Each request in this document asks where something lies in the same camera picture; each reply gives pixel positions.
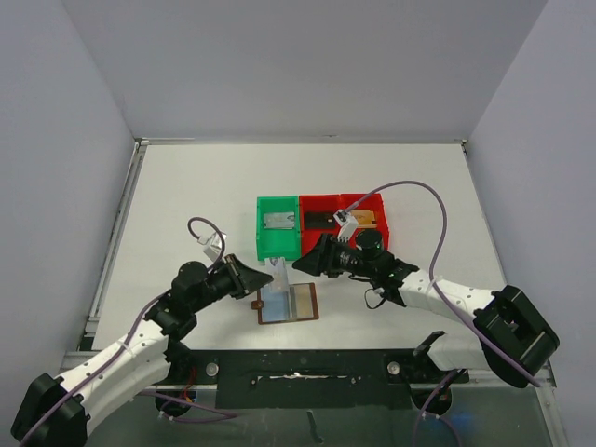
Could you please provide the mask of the white diamond VIP card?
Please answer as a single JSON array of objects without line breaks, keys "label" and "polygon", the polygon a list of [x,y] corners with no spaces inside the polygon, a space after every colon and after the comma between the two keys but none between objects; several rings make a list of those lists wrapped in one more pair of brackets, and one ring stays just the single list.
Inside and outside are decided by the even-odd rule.
[{"label": "white diamond VIP card", "polygon": [[288,281],[287,267],[284,257],[269,257],[264,259],[265,271],[273,278],[268,285],[273,293],[282,293],[290,291]]}]

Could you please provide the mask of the green plastic bin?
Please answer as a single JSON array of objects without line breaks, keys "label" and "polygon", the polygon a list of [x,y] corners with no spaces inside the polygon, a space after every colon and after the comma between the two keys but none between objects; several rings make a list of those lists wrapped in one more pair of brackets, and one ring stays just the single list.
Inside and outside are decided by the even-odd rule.
[{"label": "green plastic bin", "polygon": [[[265,229],[264,214],[267,212],[292,211],[295,213],[294,229]],[[256,202],[256,252],[257,259],[284,257],[286,261],[301,256],[301,224],[298,196],[258,196]]]}]

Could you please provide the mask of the brown leather card holder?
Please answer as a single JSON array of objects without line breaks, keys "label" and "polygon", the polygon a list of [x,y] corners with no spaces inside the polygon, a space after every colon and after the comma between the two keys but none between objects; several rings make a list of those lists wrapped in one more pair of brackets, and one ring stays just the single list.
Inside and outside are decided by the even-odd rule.
[{"label": "brown leather card holder", "polygon": [[314,283],[291,284],[287,291],[273,291],[266,286],[257,291],[251,309],[260,325],[293,323],[319,319]]}]

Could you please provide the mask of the silver credit card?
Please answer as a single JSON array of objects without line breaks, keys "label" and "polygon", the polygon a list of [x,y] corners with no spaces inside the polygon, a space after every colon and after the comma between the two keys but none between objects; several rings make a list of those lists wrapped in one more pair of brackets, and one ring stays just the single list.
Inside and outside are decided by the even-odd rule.
[{"label": "silver credit card", "polygon": [[290,230],[295,228],[295,213],[292,211],[267,212],[264,214],[265,229]]}]

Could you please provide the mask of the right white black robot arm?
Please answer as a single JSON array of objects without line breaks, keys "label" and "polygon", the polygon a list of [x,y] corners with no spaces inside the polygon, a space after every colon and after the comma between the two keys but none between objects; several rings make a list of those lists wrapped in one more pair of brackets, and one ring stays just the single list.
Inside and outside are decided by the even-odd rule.
[{"label": "right white black robot arm", "polygon": [[560,346],[558,335],[521,289],[476,289],[434,277],[386,250],[376,230],[358,234],[354,246],[324,234],[292,267],[313,277],[347,274],[369,283],[383,302],[424,310],[470,329],[477,338],[472,343],[442,335],[416,355],[414,368],[428,381],[450,370],[487,370],[524,388]]}]

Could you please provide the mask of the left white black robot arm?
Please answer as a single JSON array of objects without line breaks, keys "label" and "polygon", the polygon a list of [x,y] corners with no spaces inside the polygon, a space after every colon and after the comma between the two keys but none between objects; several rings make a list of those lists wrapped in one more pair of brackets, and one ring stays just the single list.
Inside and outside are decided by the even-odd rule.
[{"label": "left white black robot arm", "polygon": [[12,437],[22,446],[85,445],[107,416],[147,387],[186,377],[190,360],[182,340],[199,311],[227,296],[249,296],[272,280],[233,254],[212,267],[183,264],[124,336],[74,368],[55,377],[43,373],[30,383]]}]

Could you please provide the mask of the black credit card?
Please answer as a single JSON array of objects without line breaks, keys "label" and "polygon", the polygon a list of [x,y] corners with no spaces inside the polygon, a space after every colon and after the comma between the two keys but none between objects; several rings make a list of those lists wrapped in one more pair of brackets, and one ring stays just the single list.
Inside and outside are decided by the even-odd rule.
[{"label": "black credit card", "polygon": [[333,230],[336,221],[333,214],[326,211],[308,211],[304,214],[305,230]]}]

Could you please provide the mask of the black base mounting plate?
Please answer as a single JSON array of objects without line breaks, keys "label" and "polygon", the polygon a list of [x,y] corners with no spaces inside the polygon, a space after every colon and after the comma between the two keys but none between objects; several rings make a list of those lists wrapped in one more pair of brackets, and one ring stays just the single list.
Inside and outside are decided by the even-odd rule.
[{"label": "black base mounting plate", "polygon": [[194,350],[156,383],[211,391],[225,410],[408,409],[445,377],[418,348]]}]

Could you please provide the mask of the aluminium frame rail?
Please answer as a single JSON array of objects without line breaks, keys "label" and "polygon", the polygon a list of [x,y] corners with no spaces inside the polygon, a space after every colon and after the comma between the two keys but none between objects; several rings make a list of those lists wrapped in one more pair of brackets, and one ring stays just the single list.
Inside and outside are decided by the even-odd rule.
[{"label": "aluminium frame rail", "polygon": [[[99,354],[99,351],[67,351],[61,360],[61,365],[58,369],[57,375],[61,375],[62,373],[70,371],[71,369],[85,363],[88,359],[95,357],[97,354]],[[506,383],[497,377],[494,372],[485,370],[469,370],[468,377],[468,383],[471,386],[497,387],[506,385]],[[557,386],[550,361],[548,361],[537,373],[535,380],[541,386]]]}]

